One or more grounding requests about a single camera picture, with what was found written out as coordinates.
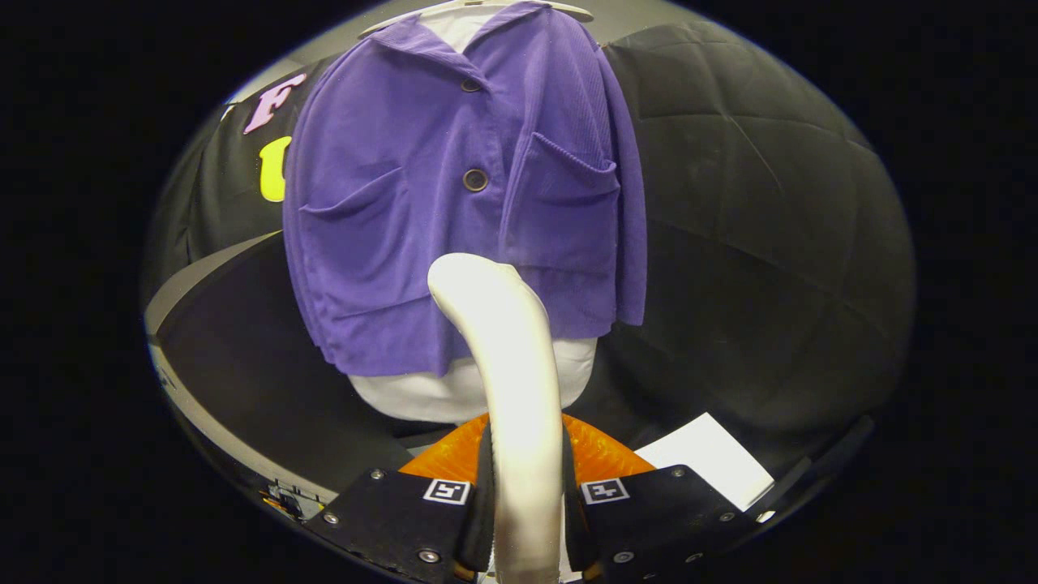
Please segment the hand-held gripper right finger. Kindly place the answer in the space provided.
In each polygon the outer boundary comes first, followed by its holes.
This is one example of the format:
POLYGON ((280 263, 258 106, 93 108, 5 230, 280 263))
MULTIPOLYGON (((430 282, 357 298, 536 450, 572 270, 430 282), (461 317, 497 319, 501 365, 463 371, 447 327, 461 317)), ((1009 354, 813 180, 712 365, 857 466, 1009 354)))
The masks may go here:
POLYGON ((774 515, 775 479, 714 415, 631 450, 571 420, 566 580, 684 583, 774 515))

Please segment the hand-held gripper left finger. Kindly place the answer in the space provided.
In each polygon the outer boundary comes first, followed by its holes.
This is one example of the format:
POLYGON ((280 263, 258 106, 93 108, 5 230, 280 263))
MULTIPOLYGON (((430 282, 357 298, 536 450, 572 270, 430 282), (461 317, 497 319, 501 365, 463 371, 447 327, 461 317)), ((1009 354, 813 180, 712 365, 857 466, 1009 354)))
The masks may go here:
POLYGON ((491 571, 490 450, 479 415, 400 469, 366 468, 303 528, 393 583, 474 583, 491 571))

